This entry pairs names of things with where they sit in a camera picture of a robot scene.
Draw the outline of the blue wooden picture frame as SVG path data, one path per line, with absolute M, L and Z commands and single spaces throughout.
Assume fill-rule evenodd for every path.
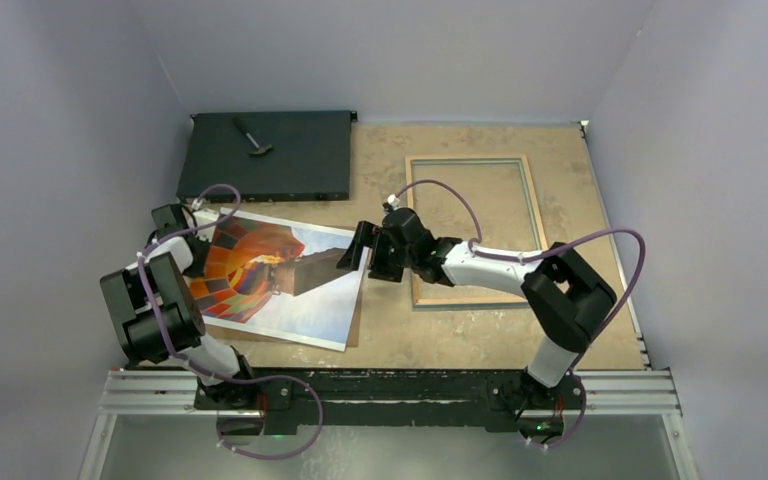
M 480 238 L 483 248 L 543 251 L 544 229 L 533 175 L 523 153 L 409 155 L 406 181 L 431 179 L 410 188 L 405 205 L 436 236 Z

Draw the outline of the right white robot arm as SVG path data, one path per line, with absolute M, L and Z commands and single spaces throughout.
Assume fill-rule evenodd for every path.
M 371 251 L 366 263 L 364 249 Z M 428 284 L 477 286 L 524 299 L 544 332 L 521 381 L 524 399 L 536 407 L 559 396 L 562 378 L 617 303 L 611 286 L 567 244 L 541 253 L 480 250 L 461 238 L 433 235 L 407 207 L 390 210 L 379 225 L 359 222 L 336 266 L 365 266 L 369 278 L 395 283 L 411 271 Z

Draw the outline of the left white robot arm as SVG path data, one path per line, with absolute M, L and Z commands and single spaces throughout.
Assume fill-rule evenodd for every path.
M 151 212 L 155 230 L 137 260 L 100 279 L 114 332 L 133 363 L 181 367 L 197 376 L 196 406 L 244 409 L 258 382 L 245 357 L 206 333 L 187 281 L 206 267 L 209 242 L 198 237 L 191 208 Z

